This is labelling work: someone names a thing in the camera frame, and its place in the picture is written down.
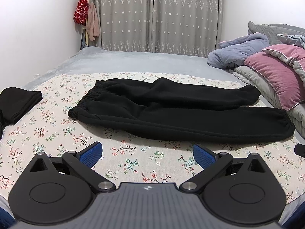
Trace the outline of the black sweatpants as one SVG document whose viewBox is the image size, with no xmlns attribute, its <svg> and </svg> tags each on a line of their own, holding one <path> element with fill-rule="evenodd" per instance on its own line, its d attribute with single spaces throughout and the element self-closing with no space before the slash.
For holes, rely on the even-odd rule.
<svg viewBox="0 0 305 229">
<path fill-rule="evenodd" d="M 256 107 L 259 90 L 130 79 L 96 81 L 68 111 L 82 123 L 162 141 L 268 143 L 294 135 L 285 110 Z"/>
</svg>

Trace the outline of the floral bed sheet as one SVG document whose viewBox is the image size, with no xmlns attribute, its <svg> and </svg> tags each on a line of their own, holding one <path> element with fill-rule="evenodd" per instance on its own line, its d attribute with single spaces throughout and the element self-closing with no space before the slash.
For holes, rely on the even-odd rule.
<svg viewBox="0 0 305 229">
<path fill-rule="evenodd" d="M 96 80 L 113 78 L 135 79 L 152 83 L 160 77 L 175 82 L 209 85 L 220 88 L 240 88 L 238 82 L 216 81 L 181 74 L 164 73 L 95 73 L 58 75 L 34 84 L 43 99 L 14 126 L 4 129 L 1 138 L 1 195 L 8 194 L 32 157 L 45 152 L 49 157 L 60 157 L 68 150 L 80 151 L 99 141 L 102 158 L 94 171 L 112 181 L 120 182 L 175 182 L 199 173 L 202 168 L 193 158 L 193 142 L 177 142 L 138 138 L 113 129 L 95 128 L 68 117 L 68 111 L 95 85 Z M 299 143 L 293 137 L 270 144 L 207 146 L 215 152 L 228 152 L 234 157 L 247 157 L 257 152 L 268 164 L 292 202 L 304 193 L 304 160 L 294 154 Z"/>
</svg>

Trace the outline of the folded black garment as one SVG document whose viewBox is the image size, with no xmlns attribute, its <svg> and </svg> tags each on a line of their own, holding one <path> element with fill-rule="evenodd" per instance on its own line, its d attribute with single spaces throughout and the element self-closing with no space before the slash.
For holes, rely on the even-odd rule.
<svg viewBox="0 0 305 229">
<path fill-rule="evenodd" d="M 4 128 L 15 125 L 27 112 L 42 100 L 40 91 L 24 90 L 16 87 L 5 88 L 1 92 L 1 137 Z"/>
</svg>

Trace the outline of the grey bed blanket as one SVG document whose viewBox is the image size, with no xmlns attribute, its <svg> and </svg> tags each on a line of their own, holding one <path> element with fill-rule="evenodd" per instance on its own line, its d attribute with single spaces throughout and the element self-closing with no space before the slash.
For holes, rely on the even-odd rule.
<svg viewBox="0 0 305 229">
<path fill-rule="evenodd" d="M 98 47 L 86 47 L 58 67 L 23 85 L 22 88 L 33 90 L 38 85 L 60 74 L 108 72 L 185 74 L 212 80 L 239 82 L 239 79 L 231 73 L 210 67 L 207 64 L 207 59 L 203 57 L 164 53 L 107 51 Z"/>
</svg>

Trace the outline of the light blue grey bedding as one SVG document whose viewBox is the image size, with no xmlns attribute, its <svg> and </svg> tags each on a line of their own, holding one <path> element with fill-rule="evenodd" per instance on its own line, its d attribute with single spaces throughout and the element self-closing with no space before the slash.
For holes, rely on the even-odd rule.
<svg viewBox="0 0 305 229">
<path fill-rule="evenodd" d="M 298 46 L 305 49 L 305 36 L 303 35 L 277 34 L 277 38 L 283 44 Z"/>
</svg>

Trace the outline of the blue crumpled quilt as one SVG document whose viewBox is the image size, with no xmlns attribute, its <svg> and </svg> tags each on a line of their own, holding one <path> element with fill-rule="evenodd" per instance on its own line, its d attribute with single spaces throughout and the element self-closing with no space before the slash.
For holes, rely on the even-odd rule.
<svg viewBox="0 0 305 229">
<path fill-rule="evenodd" d="M 207 64 L 218 69 L 234 69 L 244 61 L 269 46 L 266 35 L 254 33 L 218 43 L 218 49 L 210 52 Z"/>
</svg>

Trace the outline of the grey pillow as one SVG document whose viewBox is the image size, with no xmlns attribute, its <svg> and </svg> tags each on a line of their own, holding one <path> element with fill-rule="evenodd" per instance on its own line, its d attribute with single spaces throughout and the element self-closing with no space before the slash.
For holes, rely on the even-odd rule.
<svg viewBox="0 0 305 229">
<path fill-rule="evenodd" d="M 304 28 L 290 26 L 288 24 L 255 24 L 248 22 L 248 34 L 261 33 L 267 36 L 270 45 L 281 44 L 278 34 L 303 35 Z"/>
</svg>

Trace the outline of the pink hanging garment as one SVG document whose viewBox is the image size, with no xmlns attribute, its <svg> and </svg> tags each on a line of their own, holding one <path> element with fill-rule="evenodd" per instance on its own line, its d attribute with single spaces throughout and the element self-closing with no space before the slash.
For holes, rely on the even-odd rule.
<svg viewBox="0 0 305 229">
<path fill-rule="evenodd" d="M 88 7 L 86 31 L 90 41 L 100 36 L 99 19 L 94 3 L 90 3 Z"/>
</svg>

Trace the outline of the red floral hanging garment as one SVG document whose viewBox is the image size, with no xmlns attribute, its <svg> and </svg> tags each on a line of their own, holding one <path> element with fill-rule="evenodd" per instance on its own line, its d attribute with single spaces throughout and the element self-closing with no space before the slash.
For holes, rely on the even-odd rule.
<svg viewBox="0 0 305 229">
<path fill-rule="evenodd" d="M 85 25 L 86 19 L 88 15 L 88 0 L 79 0 L 78 5 L 75 9 L 75 13 L 73 15 L 73 20 L 76 24 Z"/>
</svg>

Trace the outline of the grey star curtain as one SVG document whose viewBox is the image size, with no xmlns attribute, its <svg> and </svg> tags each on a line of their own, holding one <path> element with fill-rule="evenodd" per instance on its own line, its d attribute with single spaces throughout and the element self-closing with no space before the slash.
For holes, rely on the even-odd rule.
<svg viewBox="0 0 305 229">
<path fill-rule="evenodd" d="M 111 51 L 207 57 L 221 38 L 222 0 L 91 0 L 94 46 Z"/>
</svg>

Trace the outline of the dark items by wall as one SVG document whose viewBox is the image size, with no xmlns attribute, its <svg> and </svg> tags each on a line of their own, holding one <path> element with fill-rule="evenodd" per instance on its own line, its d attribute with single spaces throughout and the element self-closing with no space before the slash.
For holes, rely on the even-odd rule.
<svg viewBox="0 0 305 229">
<path fill-rule="evenodd" d="M 88 47 L 87 43 L 87 32 L 85 28 L 82 28 L 82 35 L 81 35 L 81 43 L 80 43 L 80 50 Z"/>
</svg>

